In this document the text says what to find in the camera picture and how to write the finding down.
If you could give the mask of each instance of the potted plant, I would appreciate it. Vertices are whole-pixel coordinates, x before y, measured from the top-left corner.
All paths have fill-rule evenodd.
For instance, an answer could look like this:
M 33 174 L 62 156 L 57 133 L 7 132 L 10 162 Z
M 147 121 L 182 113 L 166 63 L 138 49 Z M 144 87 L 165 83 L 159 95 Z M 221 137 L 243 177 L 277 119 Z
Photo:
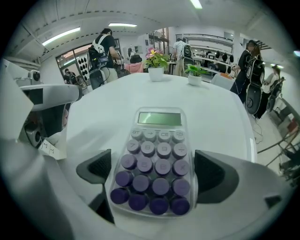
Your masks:
M 208 72 L 203 70 L 202 67 L 197 67 L 192 64 L 187 65 L 187 70 L 185 72 L 189 73 L 187 77 L 188 83 L 194 86 L 200 85 L 202 81 L 201 74 L 208 74 Z
M 164 69 L 168 67 L 169 55 L 163 54 L 160 50 L 149 48 L 146 54 L 146 64 L 151 81 L 161 81 L 164 74 Z

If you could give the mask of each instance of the white shirt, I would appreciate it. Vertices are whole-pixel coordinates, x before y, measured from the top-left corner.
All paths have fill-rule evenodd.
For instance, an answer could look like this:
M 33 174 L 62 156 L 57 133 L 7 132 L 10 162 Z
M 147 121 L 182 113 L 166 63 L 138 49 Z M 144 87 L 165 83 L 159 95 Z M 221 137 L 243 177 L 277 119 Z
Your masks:
M 270 87 L 273 85 L 273 83 L 279 79 L 279 75 L 275 73 L 271 73 L 265 81 L 263 81 L 262 90 L 264 93 L 270 93 Z
M 186 43 L 181 40 L 179 42 L 174 43 L 173 48 L 176 48 L 177 59 L 180 59 L 183 57 L 183 48 L 185 45 L 186 45 Z

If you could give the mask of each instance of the white flower pot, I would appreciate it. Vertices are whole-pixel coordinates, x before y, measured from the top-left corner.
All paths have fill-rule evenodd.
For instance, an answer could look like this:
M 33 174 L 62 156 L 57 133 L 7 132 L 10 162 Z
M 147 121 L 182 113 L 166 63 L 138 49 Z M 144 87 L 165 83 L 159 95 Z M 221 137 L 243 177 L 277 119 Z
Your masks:
M 188 80 L 188 83 L 191 84 L 191 85 L 193 85 L 193 86 L 200 86 L 200 83 L 202 81 L 202 77 L 201 76 L 200 77 L 196 77 L 196 76 L 190 74 L 187 77 L 187 80 Z
M 153 82 L 159 82 L 163 79 L 164 68 L 163 67 L 150 67 L 148 68 L 150 79 Z

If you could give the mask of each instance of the calculator display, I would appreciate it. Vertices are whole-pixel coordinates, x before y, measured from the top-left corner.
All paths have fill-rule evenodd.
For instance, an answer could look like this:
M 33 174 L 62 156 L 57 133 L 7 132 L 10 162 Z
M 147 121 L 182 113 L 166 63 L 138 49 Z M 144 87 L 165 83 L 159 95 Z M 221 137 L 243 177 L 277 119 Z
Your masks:
M 181 126 L 180 113 L 141 112 L 138 123 Z

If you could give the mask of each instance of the pink flower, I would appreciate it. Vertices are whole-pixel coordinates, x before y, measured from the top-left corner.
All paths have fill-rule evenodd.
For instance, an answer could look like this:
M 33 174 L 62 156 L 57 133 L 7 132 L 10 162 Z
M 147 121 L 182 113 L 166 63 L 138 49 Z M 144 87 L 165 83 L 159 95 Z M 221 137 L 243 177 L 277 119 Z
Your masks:
M 157 53 L 157 51 L 155 50 L 155 48 L 153 48 L 153 47 L 149 48 L 148 52 L 146 54 L 146 58 L 152 58 L 155 53 Z

